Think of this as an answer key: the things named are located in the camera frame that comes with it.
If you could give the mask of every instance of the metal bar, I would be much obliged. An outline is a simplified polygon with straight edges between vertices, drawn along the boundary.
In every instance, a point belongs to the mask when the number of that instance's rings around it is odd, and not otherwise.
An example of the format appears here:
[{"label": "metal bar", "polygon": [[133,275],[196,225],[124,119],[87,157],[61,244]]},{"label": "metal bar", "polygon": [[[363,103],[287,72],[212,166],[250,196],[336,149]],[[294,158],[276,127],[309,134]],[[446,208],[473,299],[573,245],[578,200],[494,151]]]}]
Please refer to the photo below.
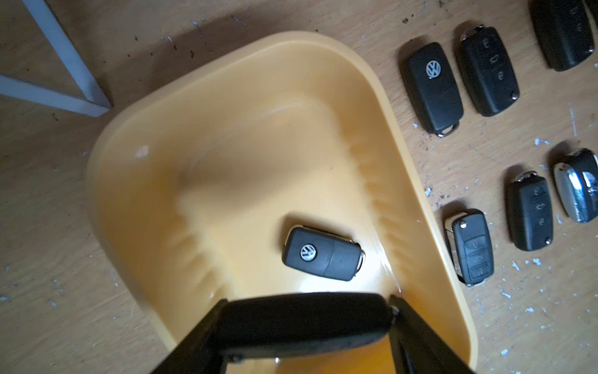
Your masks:
[{"label": "metal bar", "polygon": [[110,108],[108,98],[87,69],[77,50],[54,17],[44,0],[23,0],[25,7],[37,22],[39,28],[48,39],[66,69],[83,91],[88,101]]},{"label": "metal bar", "polygon": [[6,77],[4,75],[0,75],[0,95],[49,105],[51,107],[90,115],[92,117],[99,117],[110,110],[110,107],[105,107],[91,101],[52,91],[45,87],[36,86],[33,83],[17,78]]}]

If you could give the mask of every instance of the key fob casing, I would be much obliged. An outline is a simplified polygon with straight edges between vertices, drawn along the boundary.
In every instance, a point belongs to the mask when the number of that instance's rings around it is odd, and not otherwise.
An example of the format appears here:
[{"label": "key fob casing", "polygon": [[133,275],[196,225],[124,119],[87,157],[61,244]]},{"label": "key fob casing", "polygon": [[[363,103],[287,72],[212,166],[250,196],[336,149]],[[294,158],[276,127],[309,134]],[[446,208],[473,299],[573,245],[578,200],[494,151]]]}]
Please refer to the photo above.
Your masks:
[{"label": "key fob casing", "polygon": [[553,241],[553,208],[546,179],[535,171],[515,178],[507,190],[507,219],[515,247],[535,251]]},{"label": "key fob casing", "polygon": [[291,229],[282,254],[282,262],[293,269],[341,281],[353,279],[364,258],[359,244],[303,226]]},{"label": "key fob casing", "polygon": [[433,42],[415,51],[403,61],[401,71],[407,94],[426,131],[440,137],[455,131],[463,117],[463,103],[440,44]]},{"label": "key fob casing", "polygon": [[535,0],[530,14],[540,48],[554,70],[571,69],[594,51],[590,22],[581,0]]},{"label": "key fob casing", "polygon": [[492,241],[483,212],[459,212],[444,221],[444,228],[460,281],[472,286],[494,274]]},{"label": "key fob casing", "polygon": [[567,215],[587,223],[598,215],[598,157],[587,148],[554,165],[554,179]]},{"label": "key fob casing", "polygon": [[495,28],[484,25],[467,30],[457,48],[463,83],[476,109],[491,117],[519,98],[515,72]]}]

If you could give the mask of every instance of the chrome key fob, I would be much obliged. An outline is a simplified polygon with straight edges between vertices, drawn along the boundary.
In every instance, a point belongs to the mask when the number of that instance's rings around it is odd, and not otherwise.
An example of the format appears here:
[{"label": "chrome key fob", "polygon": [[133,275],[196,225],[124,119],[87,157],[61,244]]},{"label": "chrome key fob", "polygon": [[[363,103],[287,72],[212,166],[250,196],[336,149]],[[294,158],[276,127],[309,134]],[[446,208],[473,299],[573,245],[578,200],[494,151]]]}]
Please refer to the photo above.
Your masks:
[{"label": "chrome key fob", "polygon": [[291,229],[282,254],[282,262],[293,269],[341,281],[350,281],[364,258],[359,244],[303,226]]},{"label": "chrome key fob", "polygon": [[546,179],[535,171],[518,175],[507,190],[507,218],[515,247],[544,248],[553,241],[553,209]]},{"label": "chrome key fob", "polygon": [[554,179],[567,214],[576,222],[598,215],[598,157],[587,148],[565,156],[554,165]]},{"label": "chrome key fob", "polygon": [[492,241],[483,212],[459,212],[444,221],[444,228],[460,281],[472,286],[494,274]]}]

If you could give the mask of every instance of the chrome trim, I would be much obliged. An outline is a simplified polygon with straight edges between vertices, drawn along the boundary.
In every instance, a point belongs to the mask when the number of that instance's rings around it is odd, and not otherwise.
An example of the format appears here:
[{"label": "chrome trim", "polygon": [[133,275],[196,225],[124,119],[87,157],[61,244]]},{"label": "chrome trim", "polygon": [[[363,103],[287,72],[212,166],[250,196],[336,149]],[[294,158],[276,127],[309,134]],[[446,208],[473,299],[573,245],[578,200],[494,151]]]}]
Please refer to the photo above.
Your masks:
[{"label": "chrome trim", "polygon": [[439,137],[439,138],[444,138],[445,136],[451,135],[458,128],[459,128],[459,122],[457,122],[453,126],[451,126],[451,128],[450,128],[450,130],[448,132],[441,132],[439,134],[436,134],[436,136]]},{"label": "chrome trim", "polygon": [[554,165],[554,179],[567,215],[573,221],[587,222],[588,208],[584,189],[574,168],[563,162]]},{"label": "chrome trim", "polygon": [[359,271],[361,270],[361,265],[364,264],[364,260],[365,260],[365,252],[364,252],[364,250],[361,250],[361,254],[359,255],[359,263],[357,264],[357,270],[355,270],[355,274],[359,273]]},{"label": "chrome trim", "polygon": [[515,177],[515,182],[521,182],[526,178],[530,177],[537,177],[538,173],[535,171],[526,171],[525,173],[521,173]]},{"label": "chrome trim", "polygon": [[471,26],[467,29],[463,35],[461,35],[461,41],[473,36],[475,33],[480,32],[484,29],[484,24],[480,23],[479,25]]},{"label": "chrome trim", "polygon": [[461,219],[462,217],[468,215],[468,213],[466,212],[459,212],[455,215],[452,215],[451,217],[447,218],[446,220],[444,220],[444,229],[446,230],[447,233],[447,239],[448,239],[448,248],[452,254],[452,260],[453,260],[453,267],[454,267],[454,271],[457,273],[457,275],[459,275],[461,278],[463,278],[463,271],[461,270],[461,265],[459,264],[459,255],[457,254],[457,246],[455,246],[454,244],[454,232],[453,232],[453,223],[456,220]]}]

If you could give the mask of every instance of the key fob button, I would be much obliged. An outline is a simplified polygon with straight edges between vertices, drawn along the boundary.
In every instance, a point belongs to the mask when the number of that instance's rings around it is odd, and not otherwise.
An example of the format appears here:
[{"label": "key fob button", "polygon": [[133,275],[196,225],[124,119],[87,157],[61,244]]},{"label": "key fob button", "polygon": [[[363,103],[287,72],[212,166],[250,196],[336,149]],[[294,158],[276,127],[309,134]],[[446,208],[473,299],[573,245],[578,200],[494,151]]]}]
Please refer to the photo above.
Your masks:
[{"label": "key fob button", "polygon": [[472,279],[484,279],[490,276],[490,265],[484,265],[469,270],[469,276]]}]

